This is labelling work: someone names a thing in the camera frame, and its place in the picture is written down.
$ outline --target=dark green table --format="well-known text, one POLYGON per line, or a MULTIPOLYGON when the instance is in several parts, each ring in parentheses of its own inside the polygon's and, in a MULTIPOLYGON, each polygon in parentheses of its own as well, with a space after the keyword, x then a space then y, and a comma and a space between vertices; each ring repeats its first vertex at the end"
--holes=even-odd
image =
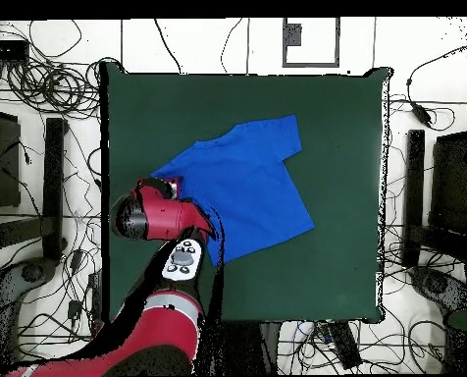
MULTIPOLYGON (((108 65, 108 76, 110 205, 137 178, 196 140, 249 120, 297 117, 303 150, 285 164, 316 228, 228 263, 224 320, 378 320, 382 91, 388 69, 365 77, 246 77, 128 75, 108 65)), ((111 317, 160 244, 110 236, 111 317)), ((213 276, 207 259, 200 275, 203 299, 210 297, 213 276)))

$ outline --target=black frame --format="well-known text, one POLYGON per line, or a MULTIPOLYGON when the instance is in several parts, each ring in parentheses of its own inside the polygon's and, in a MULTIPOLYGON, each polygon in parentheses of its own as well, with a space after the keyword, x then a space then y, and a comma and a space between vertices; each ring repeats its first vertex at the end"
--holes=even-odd
POLYGON ((65 247, 63 154, 68 130, 68 122, 62 118, 46 120, 42 216, 0 224, 0 248, 42 237, 43 256, 56 261, 61 259, 65 247))
POLYGON ((287 61, 287 47, 301 45, 300 24, 289 24, 287 18, 283 18, 283 68, 339 68, 339 36, 340 18, 336 18, 336 40, 335 40, 335 60, 324 63, 296 63, 287 61))

